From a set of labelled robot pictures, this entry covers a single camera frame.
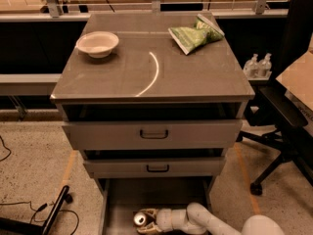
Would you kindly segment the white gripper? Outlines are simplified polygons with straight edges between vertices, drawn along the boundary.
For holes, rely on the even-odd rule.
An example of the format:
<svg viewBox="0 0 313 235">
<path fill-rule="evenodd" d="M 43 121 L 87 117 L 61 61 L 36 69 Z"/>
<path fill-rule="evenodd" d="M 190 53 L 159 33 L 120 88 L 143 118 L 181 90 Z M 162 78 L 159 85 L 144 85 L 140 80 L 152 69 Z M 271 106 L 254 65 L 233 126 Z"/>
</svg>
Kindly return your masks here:
<svg viewBox="0 0 313 235">
<path fill-rule="evenodd" d="M 186 210 L 172 209 L 141 209 L 147 219 L 155 220 L 146 226 L 139 227 L 137 232 L 140 235 L 159 235 L 161 232 L 180 230 L 188 231 L 188 217 Z"/>
</svg>

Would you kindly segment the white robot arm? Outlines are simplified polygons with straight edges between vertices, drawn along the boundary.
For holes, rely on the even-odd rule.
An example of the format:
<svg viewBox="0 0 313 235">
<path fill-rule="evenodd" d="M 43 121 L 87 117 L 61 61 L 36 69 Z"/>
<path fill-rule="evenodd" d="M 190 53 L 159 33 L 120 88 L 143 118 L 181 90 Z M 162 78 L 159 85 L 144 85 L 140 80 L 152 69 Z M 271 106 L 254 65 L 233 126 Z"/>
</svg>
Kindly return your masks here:
<svg viewBox="0 0 313 235">
<path fill-rule="evenodd" d="M 159 235 L 175 230 L 188 235 L 285 235 L 283 229 L 265 215 L 254 215 L 246 220 L 241 231 L 213 215 L 199 203 L 185 209 L 142 209 L 134 214 L 133 222 L 142 235 Z"/>
</svg>

